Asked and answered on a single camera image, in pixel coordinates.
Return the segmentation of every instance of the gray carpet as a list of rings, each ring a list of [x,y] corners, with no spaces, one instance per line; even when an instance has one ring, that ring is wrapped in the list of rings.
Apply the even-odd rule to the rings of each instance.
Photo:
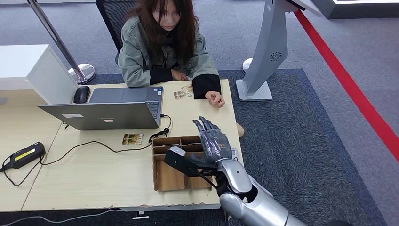
[[[230,80],[237,122],[245,129],[241,149],[246,170],[288,210],[310,226],[341,219],[354,226],[384,226],[385,221],[356,171],[328,115],[302,69],[278,70],[269,80],[274,99],[240,102],[234,81],[241,71],[220,71]],[[121,75],[98,75],[92,84],[121,83]],[[61,220],[101,210],[0,213],[0,224],[22,216],[43,215]],[[220,210],[109,213],[60,225],[223,225]],[[51,225],[33,219],[14,226]],[[231,221],[232,226],[241,225]]]

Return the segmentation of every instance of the power adapter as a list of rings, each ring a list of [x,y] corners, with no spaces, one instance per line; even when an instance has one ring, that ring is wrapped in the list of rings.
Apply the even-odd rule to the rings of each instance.
[[[10,162],[5,164],[3,168],[0,169],[0,172],[10,168],[19,169],[33,160],[41,158],[45,153],[46,150],[44,149],[44,145],[41,142],[37,142],[12,154],[10,156]]]

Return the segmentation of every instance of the white cabinet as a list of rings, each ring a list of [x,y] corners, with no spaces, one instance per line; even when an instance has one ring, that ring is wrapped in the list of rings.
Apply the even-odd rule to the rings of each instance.
[[[49,45],[0,46],[0,90],[33,89],[48,104],[70,104],[78,85]]]

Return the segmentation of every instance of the laptop touchpad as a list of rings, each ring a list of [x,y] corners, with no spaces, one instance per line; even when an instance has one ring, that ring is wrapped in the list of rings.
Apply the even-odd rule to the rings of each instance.
[[[125,89],[122,96],[122,102],[145,101],[147,98],[147,88]]]

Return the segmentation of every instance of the black sleeve cuff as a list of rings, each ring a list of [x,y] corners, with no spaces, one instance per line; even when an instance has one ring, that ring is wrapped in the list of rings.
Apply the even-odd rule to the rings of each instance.
[[[150,77],[150,85],[173,80],[172,71],[170,68],[159,67],[150,69]]]
[[[208,91],[216,91],[222,94],[219,76],[214,74],[202,74],[192,80],[194,99],[205,99]]]

